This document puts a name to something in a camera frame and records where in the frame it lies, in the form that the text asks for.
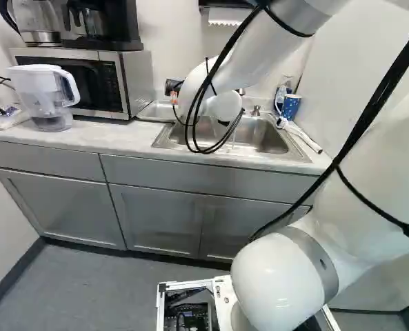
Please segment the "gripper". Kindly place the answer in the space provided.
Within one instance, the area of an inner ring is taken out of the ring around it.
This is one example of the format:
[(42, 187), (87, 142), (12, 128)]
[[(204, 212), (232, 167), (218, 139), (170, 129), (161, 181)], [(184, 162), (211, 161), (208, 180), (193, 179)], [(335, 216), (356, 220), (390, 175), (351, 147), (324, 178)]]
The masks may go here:
[(183, 85), (184, 80), (166, 79), (165, 95), (170, 95), (172, 105), (177, 105), (178, 94)]

